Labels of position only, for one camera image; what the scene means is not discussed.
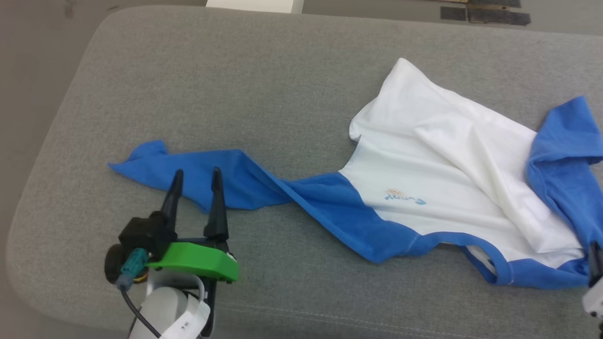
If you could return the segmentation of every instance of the t-shirt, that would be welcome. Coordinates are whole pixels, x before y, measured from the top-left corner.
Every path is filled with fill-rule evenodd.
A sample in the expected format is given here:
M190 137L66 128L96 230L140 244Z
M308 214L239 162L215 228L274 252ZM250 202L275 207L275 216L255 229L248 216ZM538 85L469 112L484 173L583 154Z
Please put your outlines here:
M493 284L587 283L584 248L603 240L603 200L589 165L601 160L603 143L584 98L551 111L537 135L399 59L353 118L350 138L358 145L344 168L296 181L277 179L240 150L169 154L162 141L110 166L159 189L183 169L183 195L204 211L218 166L228 207L294 201L373 262L446 242Z

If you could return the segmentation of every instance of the floor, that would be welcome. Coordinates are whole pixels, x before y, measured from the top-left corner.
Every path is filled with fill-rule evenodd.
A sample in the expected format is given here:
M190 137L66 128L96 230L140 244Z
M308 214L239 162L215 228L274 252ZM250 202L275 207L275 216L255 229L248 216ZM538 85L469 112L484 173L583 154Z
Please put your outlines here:
M0 239L86 45L101 21L125 7L204 5L205 0L4 0L0 2ZM603 36L601 0L522 0L527 27L504 29ZM304 13L442 22L427 0L305 0ZM447 21L449 24L471 25ZM29 309L11 292L0 260L0 326L11 338L125 338L124 333L60 323Z

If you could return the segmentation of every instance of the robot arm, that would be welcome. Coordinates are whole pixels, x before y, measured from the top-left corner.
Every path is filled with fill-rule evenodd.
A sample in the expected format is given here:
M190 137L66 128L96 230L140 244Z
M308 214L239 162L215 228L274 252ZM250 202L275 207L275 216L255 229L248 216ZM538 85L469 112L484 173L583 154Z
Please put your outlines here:
M209 337L218 281L238 280L239 266L229 252L222 175L214 168L213 200L203 238L178 239L175 220L184 172L174 175L160 211L132 218L105 258L107 280L115 284L136 315L131 339ZM127 291L147 282L140 311ZM199 296L185 290L199 290Z
M589 247L589 291L582 297L582 307L594 318L603 318L603 251L598 243ZM599 325L603 339L603 322Z

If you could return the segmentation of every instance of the black strip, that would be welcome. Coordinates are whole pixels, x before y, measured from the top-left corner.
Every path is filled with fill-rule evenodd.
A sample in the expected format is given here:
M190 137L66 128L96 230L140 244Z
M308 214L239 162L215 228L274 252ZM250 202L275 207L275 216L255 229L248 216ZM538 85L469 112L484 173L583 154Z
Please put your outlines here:
M440 19L467 21L467 11L465 8L440 7Z
M500 24L527 25L532 22L529 13L515 13L507 10L487 10L467 8L469 22L498 22Z
M520 0L468 0L467 3L475 5L499 5L522 8L522 3Z
M498 22L500 24L511 23L511 12L505 10L486 10L483 8L467 8L470 22Z
M515 13L511 12L511 25L525 26L532 22L532 18L529 13Z

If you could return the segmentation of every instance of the blue sleeve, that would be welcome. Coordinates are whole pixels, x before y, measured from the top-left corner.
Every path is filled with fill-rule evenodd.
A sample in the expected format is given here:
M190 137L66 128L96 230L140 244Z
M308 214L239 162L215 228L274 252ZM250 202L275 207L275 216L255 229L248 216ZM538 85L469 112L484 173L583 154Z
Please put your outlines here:
M212 205L212 171L220 167L226 206L258 209L291 201L267 172L241 150L168 154L163 141L146 142L112 170L136 182L166 191L178 169L185 172L183 195L205 213Z
M589 166L603 159L603 141L586 99L551 110L526 167L534 192L576 232L587 249L603 245L603 194Z

